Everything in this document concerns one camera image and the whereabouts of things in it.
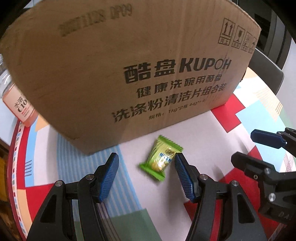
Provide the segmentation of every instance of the chair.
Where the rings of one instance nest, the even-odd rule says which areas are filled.
[[[249,68],[253,70],[276,95],[284,79],[283,71],[264,53],[255,48]]]

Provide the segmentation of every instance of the orange label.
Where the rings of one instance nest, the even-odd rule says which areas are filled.
[[[16,85],[4,95],[2,100],[21,122],[26,121],[34,111],[34,107]]]

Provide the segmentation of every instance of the bottle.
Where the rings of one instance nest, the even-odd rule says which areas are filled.
[[[3,62],[1,54],[0,98],[2,98],[4,104],[6,104],[10,111],[24,124],[24,126],[30,127],[37,119],[38,112],[12,82],[11,75]]]

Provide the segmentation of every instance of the green candy wrapper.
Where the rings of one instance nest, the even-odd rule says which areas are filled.
[[[140,168],[154,176],[157,180],[165,178],[164,169],[172,161],[176,153],[183,151],[183,147],[160,135],[150,152],[146,162],[140,164]]]

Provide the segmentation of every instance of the colorful tablecloth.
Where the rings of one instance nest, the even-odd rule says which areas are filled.
[[[9,196],[17,225],[25,239],[55,181],[79,181],[116,152],[119,170],[108,199],[100,207],[109,216],[109,228],[116,233],[112,239],[185,240],[196,205],[186,199],[174,165],[166,169],[166,179],[161,183],[138,167],[158,135],[183,146],[184,156],[200,173],[214,180],[238,180],[258,210],[256,181],[233,169],[230,157],[240,151],[272,163],[277,171],[295,171],[290,153],[255,144],[250,138],[253,129],[277,132],[285,126],[292,127],[282,104],[250,69],[225,105],[90,156],[74,148],[40,116],[30,128],[17,123],[8,165]],[[78,240],[82,240],[77,202],[73,202],[73,214]],[[278,223],[268,222],[261,215],[260,219],[270,237]],[[217,225],[215,221],[212,240]]]

